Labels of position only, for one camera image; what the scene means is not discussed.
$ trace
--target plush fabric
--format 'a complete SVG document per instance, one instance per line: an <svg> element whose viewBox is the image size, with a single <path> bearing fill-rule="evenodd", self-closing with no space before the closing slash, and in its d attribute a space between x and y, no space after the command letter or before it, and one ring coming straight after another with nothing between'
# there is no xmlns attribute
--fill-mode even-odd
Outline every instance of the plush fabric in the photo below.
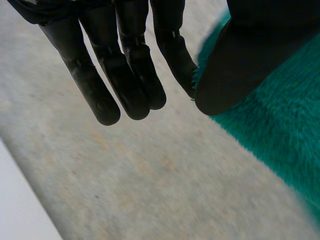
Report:
<svg viewBox="0 0 320 240"><path fill-rule="evenodd" d="M225 14L204 42L196 83L229 19L230 14ZM320 34L245 100L211 118L320 209Z"/></svg>

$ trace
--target gray carpet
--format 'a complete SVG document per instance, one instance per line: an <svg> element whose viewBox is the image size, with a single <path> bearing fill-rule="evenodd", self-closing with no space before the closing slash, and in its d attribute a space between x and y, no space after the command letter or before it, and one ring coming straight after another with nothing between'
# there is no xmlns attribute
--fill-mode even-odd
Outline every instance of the gray carpet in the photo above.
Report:
<svg viewBox="0 0 320 240"><path fill-rule="evenodd" d="M181 32L192 56L224 6L187 0ZM293 192L175 82L151 16L146 41L167 104L142 121L122 114L105 127L40 29L0 2L0 135L62 237L319 239Z"/></svg>

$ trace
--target teal fur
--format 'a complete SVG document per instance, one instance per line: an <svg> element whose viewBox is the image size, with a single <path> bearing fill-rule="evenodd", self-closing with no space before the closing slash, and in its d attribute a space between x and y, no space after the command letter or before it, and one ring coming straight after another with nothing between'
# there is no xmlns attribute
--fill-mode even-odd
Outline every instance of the teal fur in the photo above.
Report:
<svg viewBox="0 0 320 240"><path fill-rule="evenodd" d="M224 24L198 55L198 83ZM243 147L320 209L320 34L275 69L246 99L211 116Z"/></svg>

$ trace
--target robotic hand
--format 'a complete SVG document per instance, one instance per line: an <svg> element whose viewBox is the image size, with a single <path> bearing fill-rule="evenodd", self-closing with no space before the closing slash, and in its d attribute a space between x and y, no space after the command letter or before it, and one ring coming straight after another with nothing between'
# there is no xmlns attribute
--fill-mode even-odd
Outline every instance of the robotic hand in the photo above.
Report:
<svg viewBox="0 0 320 240"><path fill-rule="evenodd" d="M120 109L99 76L84 43L80 22L127 115L145 118L161 109L166 94L144 33L148 0L8 0L30 23L39 24L58 50L74 81L103 125L115 124ZM150 0L158 47L174 77L190 97L193 63L179 29L185 0ZM124 54L118 44L118 33Z"/></svg>

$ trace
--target white surface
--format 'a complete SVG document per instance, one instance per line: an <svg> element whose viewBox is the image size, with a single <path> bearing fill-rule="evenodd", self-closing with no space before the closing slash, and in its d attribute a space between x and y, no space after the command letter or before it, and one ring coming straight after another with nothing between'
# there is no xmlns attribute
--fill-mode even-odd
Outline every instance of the white surface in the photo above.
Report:
<svg viewBox="0 0 320 240"><path fill-rule="evenodd" d="M0 240L62 240L1 139Z"/></svg>

